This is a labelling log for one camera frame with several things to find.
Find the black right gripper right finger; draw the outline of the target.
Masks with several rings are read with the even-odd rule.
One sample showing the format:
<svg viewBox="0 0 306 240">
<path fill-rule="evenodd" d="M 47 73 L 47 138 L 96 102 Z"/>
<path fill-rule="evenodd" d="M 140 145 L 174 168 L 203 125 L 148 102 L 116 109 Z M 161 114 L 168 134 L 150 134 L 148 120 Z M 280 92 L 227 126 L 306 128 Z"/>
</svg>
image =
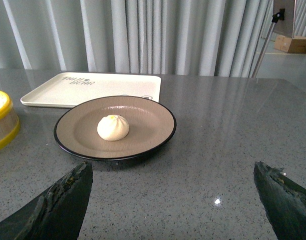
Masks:
<svg viewBox="0 0 306 240">
<path fill-rule="evenodd" d="M 306 240 L 306 189 L 279 168 L 255 162 L 254 182 L 279 240 Z"/>
</svg>

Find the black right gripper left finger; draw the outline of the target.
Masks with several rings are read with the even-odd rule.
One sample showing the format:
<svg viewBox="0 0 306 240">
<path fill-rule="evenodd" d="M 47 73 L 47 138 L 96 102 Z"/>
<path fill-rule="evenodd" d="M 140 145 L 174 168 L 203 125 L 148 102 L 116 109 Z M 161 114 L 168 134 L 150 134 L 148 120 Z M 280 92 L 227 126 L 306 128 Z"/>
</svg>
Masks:
<svg viewBox="0 0 306 240">
<path fill-rule="evenodd" d="M 82 162 L 0 222 L 0 240 L 76 240 L 93 183 L 92 164 Z"/>
</svg>

